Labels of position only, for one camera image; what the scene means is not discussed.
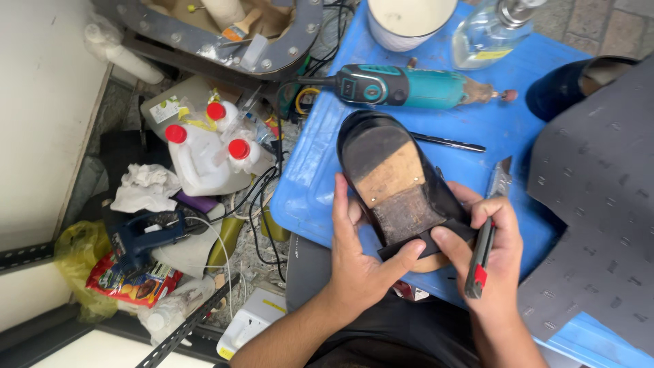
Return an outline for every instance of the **red packaging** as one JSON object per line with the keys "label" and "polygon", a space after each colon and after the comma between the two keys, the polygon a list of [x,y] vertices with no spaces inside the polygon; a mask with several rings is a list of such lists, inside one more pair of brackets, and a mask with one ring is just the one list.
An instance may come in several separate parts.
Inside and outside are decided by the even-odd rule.
{"label": "red packaging", "polygon": [[173,291],[182,277],[178,270],[155,262],[150,272],[127,279],[113,255],[110,251],[95,264],[86,280],[86,288],[114,299],[150,308],[159,298]]}

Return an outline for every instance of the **hand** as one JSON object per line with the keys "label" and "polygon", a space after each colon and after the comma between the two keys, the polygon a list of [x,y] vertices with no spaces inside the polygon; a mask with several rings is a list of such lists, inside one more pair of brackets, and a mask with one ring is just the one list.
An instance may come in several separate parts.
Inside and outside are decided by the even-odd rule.
{"label": "hand", "polygon": [[395,281],[411,270],[426,247],[422,240],[412,240],[384,263],[364,255],[356,226],[361,214],[358,204],[348,203],[345,177],[336,173],[332,278],[321,293],[328,295],[325,299],[330,308],[345,325],[379,302]]}
{"label": "hand", "polygon": [[471,312],[480,318],[499,318],[509,313],[517,313],[523,239],[511,203],[506,197],[484,200],[470,188],[454,181],[448,181],[447,185],[454,196],[463,203],[464,208],[470,211],[472,228],[479,229],[489,216],[496,227],[486,268],[488,278],[480,299],[466,298],[463,293],[472,258],[470,247],[461,237],[445,227],[432,229],[432,238],[456,268],[458,292],[464,297]]}

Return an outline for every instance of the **yellow plastic bag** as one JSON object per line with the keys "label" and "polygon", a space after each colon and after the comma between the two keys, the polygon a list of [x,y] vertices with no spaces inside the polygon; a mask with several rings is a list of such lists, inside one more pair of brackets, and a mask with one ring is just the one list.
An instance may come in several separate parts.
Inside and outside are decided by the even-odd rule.
{"label": "yellow plastic bag", "polygon": [[54,264],[82,305],[80,322],[97,323],[118,310],[118,301],[86,289],[86,279],[95,264],[111,251],[105,225],[80,221],[66,229],[54,244]]}

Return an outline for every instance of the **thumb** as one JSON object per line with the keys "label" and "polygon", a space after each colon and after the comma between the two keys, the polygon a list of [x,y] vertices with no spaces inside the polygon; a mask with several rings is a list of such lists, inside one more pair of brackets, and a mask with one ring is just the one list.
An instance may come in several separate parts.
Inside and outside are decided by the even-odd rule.
{"label": "thumb", "polygon": [[467,275],[470,269],[472,250],[465,240],[447,227],[434,227],[431,232],[432,239],[441,251],[450,258],[459,275]]}
{"label": "thumb", "polygon": [[395,284],[395,281],[409,272],[426,246],[424,241],[420,239],[412,240],[404,244],[396,255],[382,263],[379,271],[382,274],[381,277],[384,283],[390,287]]}

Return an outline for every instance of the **blue table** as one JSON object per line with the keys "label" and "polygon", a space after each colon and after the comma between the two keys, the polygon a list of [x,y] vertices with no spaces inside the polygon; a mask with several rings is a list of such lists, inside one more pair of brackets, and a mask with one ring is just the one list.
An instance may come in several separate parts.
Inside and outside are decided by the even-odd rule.
{"label": "blue table", "polygon": [[[415,50],[389,52],[379,46],[368,31],[366,1],[359,6],[342,42],[329,75],[345,64],[405,66],[417,57],[417,68],[451,69],[450,38],[472,7],[459,3],[447,25]],[[497,90],[516,89],[518,100],[492,101],[450,110],[407,107],[374,107],[396,117],[413,132],[484,145],[486,153],[474,153],[430,143],[419,143],[432,164],[446,179],[456,180],[479,193],[485,192],[491,168],[513,155],[513,184],[509,199],[513,204],[525,250],[521,264],[524,278],[545,259],[565,225],[545,206],[526,193],[530,148],[545,123],[526,107],[527,88],[552,69],[589,55],[538,34],[531,35],[511,54],[495,65],[465,74]],[[334,173],[340,171],[336,137],[343,119],[351,112],[371,108],[341,102],[331,92],[323,92],[313,107],[300,140],[277,185],[271,212],[278,224],[323,246],[332,237]],[[362,227],[364,253],[377,256],[381,247],[370,226]],[[464,305],[453,280],[455,271],[446,267],[427,274],[410,272],[403,280],[453,304]],[[590,367],[654,367],[654,359],[633,348],[588,314],[581,313],[548,341],[539,341],[553,350]]]}

